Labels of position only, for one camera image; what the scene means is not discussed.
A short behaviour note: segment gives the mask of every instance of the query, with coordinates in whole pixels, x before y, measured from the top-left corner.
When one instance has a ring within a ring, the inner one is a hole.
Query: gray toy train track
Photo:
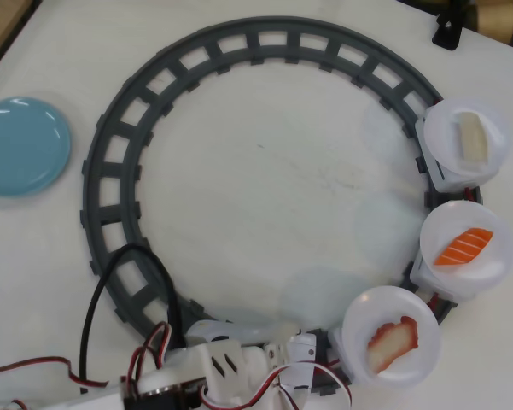
[[[287,42],[285,45],[261,45],[259,33],[262,32],[285,32]],[[301,47],[302,34],[326,38],[328,40],[326,50]],[[246,47],[224,53],[220,49],[219,40],[238,35],[245,37]],[[338,56],[338,51],[343,44],[365,53],[367,57],[364,63],[359,66]],[[187,69],[180,61],[181,57],[200,47],[207,52],[208,60]],[[102,275],[111,257],[111,252],[108,251],[104,241],[103,226],[120,222],[128,243],[149,246],[138,224],[141,210],[135,196],[135,184],[141,177],[142,168],[138,164],[140,155],[142,150],[150,145],[153,137],[152,129],[156,121],[171,112],[178,96],[186,91],[195,90],[207,75],[227,73],[232,66],[241,62],[262,64],[267,58],[282,58],[289,64],[297,64],[299,61],[316,62],[319,68],[326,72],[336,70],[347,74],[356,86],[373,90],[380,97],[380,104],[386,110],[392,109],[404,121],[403,130],[408,138],[416,136],[417,116],[405,102],[405,97],[415,92],[427,106],[432,106],[441,99],[440,94],[416,69],[391,50],[345,27],[318,20],[297,17],[255,17],[234,20],[205,28],[177,41],[160,51],[124,83],[106,113],[96,124],[96,134],[82,171],[85,176],[84,202],[80,215],[93,258],[90,266],[94,274]],[[391,88],[377,78],[373,72],[378,64],[398,74],[402,79],[401,82]],[[147,85],[164,69],[168,69],[175,80],[161,94],[156,94]],[[124,112],[136,99],[148,105],[143,117],[135,125],[122,122]],[[121,163],[105,161],[105,154],[113,136],[120,136],[128,141],[125,157]],[[417,167],[420,173],[426,170],[422,156],[417,158]],[[120,203],[109,206],[100,205],[99,193],[102,178],[120,181]],[[425,205],[431,209],[461,196],[461,194],[457,196],[439,194],[430,178],[428,178],[428,186]],[[474,195],[479,200],[478,189],[474,191]],[[118,316],[124,322],[129,322],[141,335],[147,336],[154,323],[146,316],[143,309],[157,298],[166,304],[166,292],[158,272],[141,255],[128,255],[123,262],[128,261],[136,262],[147,284],[135,295],[130,295],[118,275],[112,275],[107,284],[108,293],[117,307]],[[209,319],[203,308],[196,302],[181,297],[180,303],[184,331],[198,319]]]

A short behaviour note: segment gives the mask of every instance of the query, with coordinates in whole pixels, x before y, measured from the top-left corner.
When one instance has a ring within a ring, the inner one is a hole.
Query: orange sushi
[[[493,232],[470,228],[450,243],[440,254],[435,265],[464,265],[471,262],[492,240]]]

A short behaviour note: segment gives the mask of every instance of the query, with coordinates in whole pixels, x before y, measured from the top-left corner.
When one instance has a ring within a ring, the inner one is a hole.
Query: black cable
[[[160,272],[167,293],[167,316],[169,319],[169,325],[171,325],[172,328],[171,347],[173,349],[186,347],[186,342],[184,340],[184,334],[182,331],[182,317],[180,316],[177,292],[174,289],[174,284],[172,282],[171,276],[169,275],[169,272],[165,269],[160,261],[160,258],[158,258],[154,252],[142,245],[138,245],[136,243],[128,243],[127,245],[122,246],[114,252],[112,258],[110,258],[110,262],[104,269],[104,273],[102,274],[98,285],[95,288],[93,297],[91,297],[91,302],[87,309],[87,314],[85,315],[84,329],[82,330],[82,340],[79,345],[79,378],[82,380],[87,379],[87,348],[89,345],[89,332],[93,322],[93,316],[95,315],[96,304],[99,302],[99,297],[101,296],[101,293],[104,290],[108,279],[110,276],[112,276],[112,273],[115,271],[115,268],[117,267],[121,258],[131,250],[136,250],[137,252],[145,255]],[[87,393],[87,389],[80,389],[80,391],[82,394]]]

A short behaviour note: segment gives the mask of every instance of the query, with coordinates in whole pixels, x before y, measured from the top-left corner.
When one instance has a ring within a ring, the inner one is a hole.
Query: white bowl
[[[375,374],[368,366],[368,342],[382,325],[402,316],[417,322],[418,347]],[[396,286],[380,286],[357,297],[347,310],[341,341],[350,371],[361,384],[408,388],[422,382],[440,358],[440,328],[432,311],[418,296]]]
[[[486,131],[488,162],[475,165],[463,159],[458,114],[478,114]],[[476,178],[496,173],[510,150],[510,131],[506,121],[492,108],[470,98],[447,98],[428,109],[423,136],[431,155],[450,171]]]
[[[434,261],[442,251],[469,228],[487,229],[493,237],[470,263],[435,266]],[[428,268],[453,293],[476,294],[491,289],[512,268],[513,237],[509,227],[476,202],[449,201],[437,207],[423,222],[419,242]]]

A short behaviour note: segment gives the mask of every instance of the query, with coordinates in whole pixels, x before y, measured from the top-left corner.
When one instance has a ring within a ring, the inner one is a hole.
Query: black clip
[[[451,0],[449,9],[438,15],[436,21],[439,27],[433,37],[434,44],[450,51],[454,51],[459,46],[466,18],[465,5],[464,0]]]

